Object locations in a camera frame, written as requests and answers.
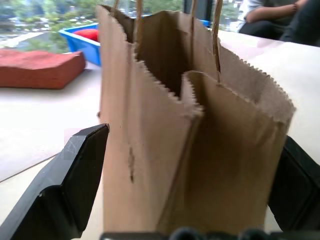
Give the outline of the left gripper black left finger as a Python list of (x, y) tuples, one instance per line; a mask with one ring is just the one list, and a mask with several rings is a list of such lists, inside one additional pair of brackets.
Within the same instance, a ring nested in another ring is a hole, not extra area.
[(0, 225), (0, 240), (81, 238), (99, 188), (109, 132), (103, 123), (74, 134)]

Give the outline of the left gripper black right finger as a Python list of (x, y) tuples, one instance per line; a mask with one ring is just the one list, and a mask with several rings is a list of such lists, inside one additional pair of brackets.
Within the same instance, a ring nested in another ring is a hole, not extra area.
[(282, 231), (320, 231), (320, 165), (290, 136), (280, 155), (268, 206)]

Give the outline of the brown paper bag with handles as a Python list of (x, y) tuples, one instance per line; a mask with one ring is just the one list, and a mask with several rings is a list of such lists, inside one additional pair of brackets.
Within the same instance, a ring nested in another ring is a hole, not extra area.
[(96, 7), (106, 232), (238, 234), (264, 224), (295, 107), (221, 46), (216, 3), (212, 30), (180, 11), (143, 16), (143, 0), (135, 19)]

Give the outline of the red brick-shaped block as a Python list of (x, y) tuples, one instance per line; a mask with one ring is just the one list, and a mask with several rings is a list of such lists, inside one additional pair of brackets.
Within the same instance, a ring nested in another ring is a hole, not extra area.
[(0, 88), (61, 90), (85, 67), (81, 51), (61, 54), (0, 49)]

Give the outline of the blue plastic tray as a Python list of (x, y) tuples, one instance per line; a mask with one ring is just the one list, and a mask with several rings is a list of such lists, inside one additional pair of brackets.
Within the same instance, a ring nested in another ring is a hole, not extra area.
[[(98, 32), (102, 27), (98, 23), (92, 23), (89, 25), (64, 28), (59, 30), (59, 34), (64, 37), (67, 41), (67, 45), (71, 52), (81, 51), (84, 54), (85, 59), (97, 66), (101, 65), (101, 43), (90, 40), (88, 38), (81, 37), (79, 35), (73, 34), (73, 32), (82, 29), (97, 29)], [(166, 42), (160, 42), (155, 46), (144, 46), (141, 49), (152, 50), (150, 53), (145, 53), (141, 58), (145, 60), (147, 64), (151, 64), (151, 57), (154, 56), (156, 60), (164, 63), (165, 65), (177, 64), (177, 65), (188, 65), (188, 58), (184, 50), (183, 39), (179, 33), (174, 32), (172, 36), (162, 36), (162, 30), (153, 31), (148, 35), (148, 44), (155, 43), (160, 36)]]

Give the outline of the red plush strawberry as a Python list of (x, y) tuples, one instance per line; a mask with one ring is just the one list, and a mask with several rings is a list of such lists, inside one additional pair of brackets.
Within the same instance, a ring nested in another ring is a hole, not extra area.
[(73, 34), (81, 36), (83, 38), (87, 38), (95, 42), (99, 42), (99, 31), (97, 29), (93, 29), (93, 28), (80, 29), (73, 32)]

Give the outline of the person in dark clothes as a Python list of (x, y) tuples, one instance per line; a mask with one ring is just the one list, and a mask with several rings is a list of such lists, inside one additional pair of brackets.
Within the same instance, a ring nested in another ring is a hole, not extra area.
[(279, 40), (320, 47), (320, 0), (298, 0), (295, 6), (297, 12)]

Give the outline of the seated person in white shirt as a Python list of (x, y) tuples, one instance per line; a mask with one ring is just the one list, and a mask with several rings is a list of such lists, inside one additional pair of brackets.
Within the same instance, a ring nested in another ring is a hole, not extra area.
[(243, 0), (239, 7), (237, 32), (279, 40), (294, 16), (309, 0)]

